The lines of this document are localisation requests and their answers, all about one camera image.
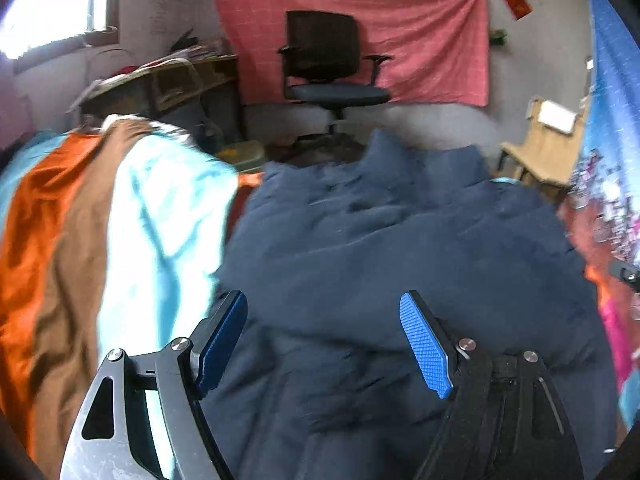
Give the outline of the navy blue padded jacket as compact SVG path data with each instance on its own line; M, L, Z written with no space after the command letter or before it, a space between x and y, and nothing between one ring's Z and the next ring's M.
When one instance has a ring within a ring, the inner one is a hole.
M445 403L402 330L418 292L456 335L547 365L593 477L615 441L597 289L554 209L497 183L477 148L385 131L347 165L270 164L224 250L248 318L203 410L238 479L410 479Z

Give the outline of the blue patterned curtain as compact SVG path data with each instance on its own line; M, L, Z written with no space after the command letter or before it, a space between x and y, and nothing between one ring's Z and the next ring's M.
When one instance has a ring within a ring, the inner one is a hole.
M610 272L639 264L639 46L610 0L589 0L589 110L567 219L612 349L625 428L639 419L639 292Z

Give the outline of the wooden chair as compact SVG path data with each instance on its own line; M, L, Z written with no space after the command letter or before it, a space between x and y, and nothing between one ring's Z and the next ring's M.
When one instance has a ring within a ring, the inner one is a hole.
M510 159L515 164L514 179L533 183L537 188L553 188L556 199L562 200L570 189L570 178L582 148L588 106L583 106L576 113L573 133L566 136L538 122L537 115L543 100L540 96L533 96L528 103L528 130L524 142L500 144L496 174L503 174L506 161Z

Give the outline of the striped colourful bed sheet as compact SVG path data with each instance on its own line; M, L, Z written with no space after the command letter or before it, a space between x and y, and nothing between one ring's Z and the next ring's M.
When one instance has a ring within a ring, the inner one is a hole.
M134 116L40 133L3 170L1 411L46 478L107 352L156 351L207 314L259 182Z

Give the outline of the yellow-green plastic bin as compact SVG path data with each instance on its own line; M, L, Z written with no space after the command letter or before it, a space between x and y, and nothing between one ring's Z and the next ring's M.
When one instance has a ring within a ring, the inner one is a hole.
M265 148L255 140L226 145L216 157L231 165L239 174L257 174L267 161Z

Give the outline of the wooden desk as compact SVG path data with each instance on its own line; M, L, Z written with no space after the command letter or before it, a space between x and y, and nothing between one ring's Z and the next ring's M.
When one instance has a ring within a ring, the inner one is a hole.
M97 80L72 110L96 120L119 114L178 122L212 145L248 139L235 54L162 58L129 74Z

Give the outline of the black office chair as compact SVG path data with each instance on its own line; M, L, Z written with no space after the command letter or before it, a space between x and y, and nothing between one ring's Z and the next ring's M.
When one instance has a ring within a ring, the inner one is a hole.
M290 146L294 153L315 148L349 148L363 145L336 124L349 107L368 107L390 102L390 92L378 85L389 54L362 54L356 18L341 13L291 10L285 13L286 45L280 47L283 96L288 101L310 104L332 116L322 133L299 136Z

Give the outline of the window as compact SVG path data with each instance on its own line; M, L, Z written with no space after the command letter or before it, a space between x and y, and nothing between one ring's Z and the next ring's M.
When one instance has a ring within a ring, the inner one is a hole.
M14 61L60 41L95 44L118 31L118 6L119 0L10 0L1 13L1 52Z

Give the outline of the red checked wall cloth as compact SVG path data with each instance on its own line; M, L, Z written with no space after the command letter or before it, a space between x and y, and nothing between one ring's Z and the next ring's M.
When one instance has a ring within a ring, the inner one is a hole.
M489 102L487 0L214 0L239 58L247 104L281 103L288 11L352 16L361 51L387 54L378 83L395 102Z

